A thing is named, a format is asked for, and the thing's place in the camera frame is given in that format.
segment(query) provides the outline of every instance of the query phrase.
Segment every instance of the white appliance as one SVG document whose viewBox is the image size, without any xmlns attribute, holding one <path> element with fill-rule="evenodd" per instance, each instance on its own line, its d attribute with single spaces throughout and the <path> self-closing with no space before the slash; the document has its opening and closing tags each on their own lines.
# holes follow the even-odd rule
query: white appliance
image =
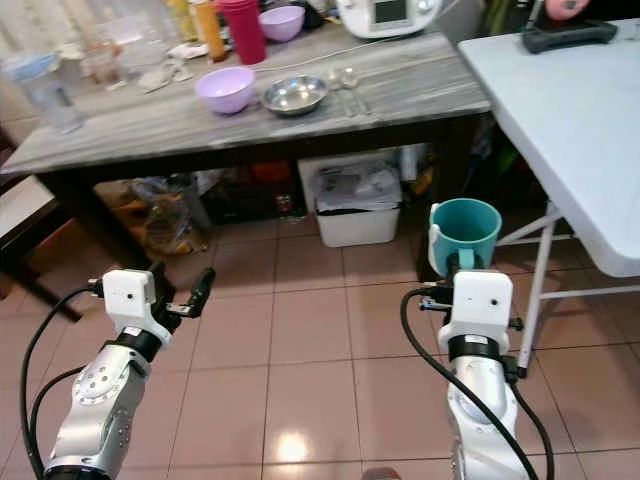
<svg viewBox="0 0 640 480">
<path fill-rule="evenodd" d="M 442 6 L 442 0 L 336 0 L 340 19 L 356 37 L 408 35 L 424 29 Z"/>
</svg>

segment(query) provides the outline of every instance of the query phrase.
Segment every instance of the cable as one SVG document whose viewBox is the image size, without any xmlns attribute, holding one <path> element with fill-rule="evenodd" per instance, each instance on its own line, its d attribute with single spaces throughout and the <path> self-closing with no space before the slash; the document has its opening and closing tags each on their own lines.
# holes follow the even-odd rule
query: cable
<svg viewBox="0 0 640 480">
<path fill-rule="evenodd" d="M 513 392 L 513 395 L 516 397 L 516 400 L 518 401 L 522 409 L 525 411 L 525 413 L 529 415 L 529 418 L 531 419 L 533 424 L 536 426 L 536 429 L 540 434 L 540 438 L 542 439 L 542 444 L 544 445 L 545 458 L 547 460 L 547 480 L 554 480 L 556 472 L 555 472 L 555 465 L 553 461 L 553 447 L 551 446 L 551 440 L 549 439 L 549 435 L 547 434 L 547 431 L 545 430 L 544 425 L 542 424 L 538 416 L 535 414 L 535 412 L 531 409 L 529 404 L 527 404 L 525 399 L 520 394 L 520 390 L 518 390 L 518 387 L 516 386 L 516 384 L 513 382 L 509 382 L 509 386 L 511 387 L 511 391 Z"/>
<path fill-rule="evenodd" d="M 61 382 L 65 378 L 68 378 L 72 375 L 76 375 L 82 371 L 82 367 L 74 368 L 73 370 L 68 370 L 64 373 L 61 373 L 49 383 L 47 383 L 42 389 L 38 392 L 36 399 L 33 402 L 33 407 L 31 407 L 31 421 L 29 422 L 29 436 L 31 438 L 31 445 L 33 448 L 33 456 L 34 458 L 42 464 L 42 457 L 40 456 L 40 448 L 38 447 L 38 412 L 40 411 L 40 405 L 44 400 L 45 395 L 51 390 L 58 382 Z"/>
<path fill-rule="evenodd" d="M 463 1 L 464 0 L 454 0 L 449 5 L 447 5 L 445 8 L 443 8 L 442 11 L 438 14 L 438 16 L 433 19 L 433 21 L 435 22 L 436 20 L 439 20 L 441 17 L 444 17 L 447 13 L 449 13 L 453 8 L 455 8 L 459 3 L 462 3 Z M 277 72 L 278 70 L 284 70 L 284 69 L 287 69 L 287 68 L 301 67 L 303 65 L 307 65 L 309 63 L 313 63 L 313 62 L 316 62 L 318 60 L 326 60 L 327 58 L 331 58 L 331 57 L 335 57 L 335 56 L 338 56 L 338 55 L 342 55 L 343 53 L 353 52 L 354 50 L 359 50 L 360 48 L 372 47 L 374 45 L 378 45 L 379 43 L 388 42 L 388 41 L 395 40 L 395 39 L 396 38 L 394 38 L 394 37 L 383 38 L 382 40 L 376 40 L 375 42 L 364 43 L 362 45 L 357 45 L 357 46 L 351 47 L 351 48 L 345 48 L 343 50 L 336 50 L 335 52 L 327 53 L 326 55 L 320 55 L 318 57 L 314 57 L 314 58 L 311 58 L 309 60 L 304 60 L 304 61 L 298 62 L 298 63 L 292 63 L 290 65 L 280 65 L 278 67 L 256 68 L 254 70 L 254 72 L 256 72 L 256 73 Z"/>
<path fill-rule="evenodd" d="M 327 53 L 326 55 L 320 55 L 319 57 L 310 58 L 309 60 L 305 60 L 303 62 L 292 63 L 291 65 L 280 65 L 279 67 L 265 67 L 265 68 L 256 68 L 254 71 L 256 73 L 264 73 L 264 72 L 277 72 L 278 70 L 284 70 L 287 68 L 295 68 L 301 67 L 302 65 L 307 65 L 309 63 L 316 62 L 318 60 L 325 60 L 327 58 L 335 57 L 337 55 L 342 55 L 343 53 L 353 52 L 354 50 L 359 50 L 360 48 L 372 47 L 374 45 L 378 45 L 382 42 L 388 42 L 390 40 L 395 40 L 394 38 L 384 38 L 382 40 L 377 40 L 375 42 L 364 43 L 362 45 L 357 45 L 351 48 L 345 48 L 343 50 L 336 50 L 335 52 Z"/>
<path fill-rule="evenodd" d="M 29 375 L 29 362 L 31 361 L 31 355 L 33 354 L 33 349 L 38 343 L 38 340 L 51 322 L 51 319 L 56 315 L 56 313 L 58 313 L 58 310 L 60 310 L 60 308 L 62 308 L 62 306 L 71 298 L 82 292 L 88 291 L 91 291 L 90 287 L 88 286 L 74 290 L 54 305 L 40 327 L 38 327 L 38 330 L 36 330 L 36 333 L 34 333 L 31 342 L 29 342 L 29 345 L 27 346 L 27 351 L 24 354 L 24 358 L 22 359 L 22 368 L 20 371 L 20 425 L 22 427 L 22 440 L 24 442 L 24 447 L 27 450 L 27 457 L 29 457 L 31 468 L 33 469 L 33 473 L 38 480 L 42 480 L 43 478 L 44 465 L 42 464 L 42 460 L 40 458 L 34 456 L 34 445 L 31 442 L 30 436 L 27 412 L 27 378 Z"/>
<path fill-rule="evenodd" d="M 515 438 L 509 433 L 506 427 L 502 424 L 500 419 L 495 416 L 495 414 L 491 411 L 489 407 L 487 407 L 478 396 L 473 393 L 473 391 L 467 387 L 464 383 L 462 383 L 455 375 L 453 375 L 449 370 L 444 368 L 440 363 L 438 363 L 429 352 L 427 352 L 424 347 L 420 344 L 418 339 L 413 334 L 411 327 L 409 326 L 409 319 L 407 316 L 407 307 L 409 305 L 409 300 L 412 297 L 424 296 L 428 295 L 429 291 L 426 288 L 419 288 L 417 290 L 411 290 L 404 297 L 402 297 L 402 302 L 400 303 L 400 319 L 402 321 L 402 328 L 404 329 L 404 333 L 407 335 L 409 342 L 413 345 L 413 348 L 416 349 L 418 354 L 431 366 L 434 370 L 436 370 L 440 375 L 447 379 L 448 382 L 452 383 L 458 390 L 464 393 L 469 400 L 473 402 L 473 404 L 478 407 L 478 409 L 489 419 L 491 423 L 496 427 L 496 429 L 502 434 L 506 442 L 513 449 L 518 459 L 522 462 L 522 466 L 527 471 L 527 475 L 531 480 L 538 480 L 538 475 L 536 471 L 533 469 L 531 462 L 527 458 L 526 454 L 518 445 Z"/>
</svg>

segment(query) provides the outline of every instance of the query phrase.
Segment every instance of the plastic bottle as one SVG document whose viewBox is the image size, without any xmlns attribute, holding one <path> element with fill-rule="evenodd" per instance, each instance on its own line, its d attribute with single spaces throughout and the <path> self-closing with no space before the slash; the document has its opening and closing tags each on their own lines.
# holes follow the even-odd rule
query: plastic bottle
<svg viewBox="0 0 640 480">
<path fill-rule="evenodd" d="M 176 22 L 182 40 L 185 42 L 195 42 L 198 40 L 198 32 L 193 25 L 191 14 L 189 13 L 189 2 L 187 0 L 166 0 L 171 7 L 171 14 Z"/>
<path fill-rule="evenodd" d="M 214 62 L 223 61 L 227 58 L 227 52 L 224 49 L 222 38 L 220 38 L 220 25 L 213 2 L 204 0 L 195 3 L 193 7 L 202 34 L 209 46 L 209 58 Z"/>
<path fill-rule="evenodd" d="M 2 67 L 53 128 L 69 133 L 84 124 L 84 116 L 73 106 L 53 71 L 57 62 L 56 54 L 25 53 L 3 61 Z"/>
<path fill-rule="evenodd" d="M 217 5 L 229 23 L 234 49 L 242 63 L 252 65 L 264 60 L 267 51 L 258 22 L 258 1 L 220 0 Z"/>
</svg>

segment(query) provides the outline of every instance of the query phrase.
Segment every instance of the teal mug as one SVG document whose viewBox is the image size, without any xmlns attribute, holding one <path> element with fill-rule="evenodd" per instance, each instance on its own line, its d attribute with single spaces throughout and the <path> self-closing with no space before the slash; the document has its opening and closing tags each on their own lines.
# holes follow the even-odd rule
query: teal mug
<svg viewBox="0 0 640 480">
<path fill-rule="evenodd" d="M 487 268 L 502 227 L 500 213 L 488 203 L 473 198 L 454 198 L 434 203 L 429 215 L 429 263 L 442 277 L 448 273 L 447 259 L 458 255 L 461 270 Z"/>
</svg>

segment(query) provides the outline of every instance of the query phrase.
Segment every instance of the lavender bowl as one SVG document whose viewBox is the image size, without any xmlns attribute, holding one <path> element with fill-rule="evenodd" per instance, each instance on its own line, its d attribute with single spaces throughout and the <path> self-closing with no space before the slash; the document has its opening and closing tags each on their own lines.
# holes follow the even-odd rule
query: lavender bowl
<svg viewBox="0 0 640 480">
<path fill-rule="evenodd" d="M 247 67 L 222 68 L 206 74 L 196 83 L 196 93 L 215 113 L 236 113 L 253 96 L 255 73 Z"/>
<path fill-rule="evenodd" d="M 276 42 L 288 42 L 295 37 L 304 22 L 304 8 L 295 5 L 274 8 L 260 14 L 264 36 Z"/>
</svg>

